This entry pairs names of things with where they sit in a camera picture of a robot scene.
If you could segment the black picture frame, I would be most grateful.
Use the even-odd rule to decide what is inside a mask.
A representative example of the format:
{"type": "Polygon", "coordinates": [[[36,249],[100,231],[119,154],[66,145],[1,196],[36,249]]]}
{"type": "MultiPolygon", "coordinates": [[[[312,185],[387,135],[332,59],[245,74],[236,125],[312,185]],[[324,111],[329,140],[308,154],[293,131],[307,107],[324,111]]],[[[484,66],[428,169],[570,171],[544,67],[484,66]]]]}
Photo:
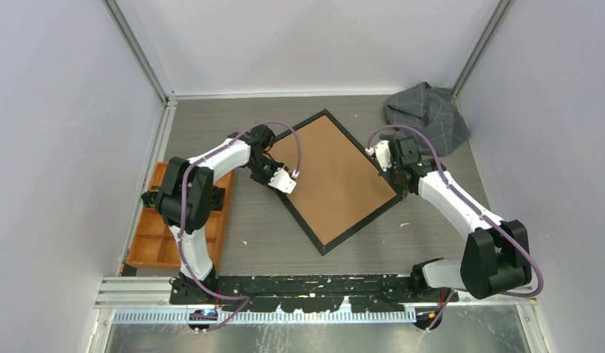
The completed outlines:
{"type": "Polygon", "coordinates": [[[297,185],[280,200],[321,255],[399,204],[403,197],[359,141],[328,110],[282,132],[269,154],[301,165],[297,185]]]}

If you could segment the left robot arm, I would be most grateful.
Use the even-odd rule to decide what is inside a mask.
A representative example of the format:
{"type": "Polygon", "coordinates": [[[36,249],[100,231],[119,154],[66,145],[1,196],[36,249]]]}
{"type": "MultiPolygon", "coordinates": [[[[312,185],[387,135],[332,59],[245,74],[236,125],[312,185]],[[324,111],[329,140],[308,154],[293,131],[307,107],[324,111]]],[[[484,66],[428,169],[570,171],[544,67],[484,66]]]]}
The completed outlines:
{"type": "Polygon", "coordinates": [[[154,209],[174,233],[180,271],[192,279],[188,295],[198,304],[208,304],[216,295],[216,285],[210,280],[215,268],[205,238],[214,208],[215,181],[236,168],[248,168],[252,180],[269,189],[290,194],[296,187],[302,156],[298,154],[295,168],[289,169],[269,155],[274,141],[268,123],[233,132],[199,156],[171,158],[160,186],[141,196],[143,205],[154,209]]]}

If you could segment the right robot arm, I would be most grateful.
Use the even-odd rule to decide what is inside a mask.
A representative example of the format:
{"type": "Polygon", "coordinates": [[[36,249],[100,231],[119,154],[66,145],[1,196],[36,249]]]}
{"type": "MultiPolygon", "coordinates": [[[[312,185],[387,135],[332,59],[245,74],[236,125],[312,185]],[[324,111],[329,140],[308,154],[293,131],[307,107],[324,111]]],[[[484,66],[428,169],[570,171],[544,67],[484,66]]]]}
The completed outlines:
{"type": "Polygon", "coordinates": [[[479,204],[438,160],[423,159],[413,140],[381,140],[367,148],[392,185],[426,200],[462,236],[461,259],[438,258],[413,266],[409,279],[413,297],[429,302],[440,288],[467,291],[477,299],[532,281],[528,232],[517,221],[505,221],[479,204]]]}

